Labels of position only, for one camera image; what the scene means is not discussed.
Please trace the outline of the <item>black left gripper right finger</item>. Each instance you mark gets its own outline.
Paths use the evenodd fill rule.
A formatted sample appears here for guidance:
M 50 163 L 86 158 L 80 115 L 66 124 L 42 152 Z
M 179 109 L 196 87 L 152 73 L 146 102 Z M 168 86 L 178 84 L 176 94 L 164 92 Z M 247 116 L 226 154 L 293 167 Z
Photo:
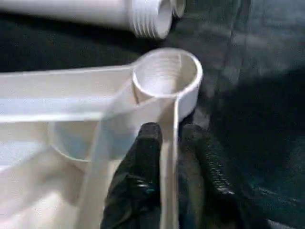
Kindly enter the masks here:
M 181 129 L 178 157 L 179 228 L 181 229 L 235 229 L 234 214 L 221 212 L 207 200 L 204 178 L 196 144 L 200 140 L 198 125 L 187 124 Z

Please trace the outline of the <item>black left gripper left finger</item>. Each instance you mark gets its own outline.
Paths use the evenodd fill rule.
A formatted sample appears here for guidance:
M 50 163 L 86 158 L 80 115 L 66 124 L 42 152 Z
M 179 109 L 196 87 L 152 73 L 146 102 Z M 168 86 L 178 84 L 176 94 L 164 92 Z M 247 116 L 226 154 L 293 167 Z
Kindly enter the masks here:
M 143 124 L 112 178 L 102 229 L 159 228 L 161 148 L 160 126 L 154 122 Z

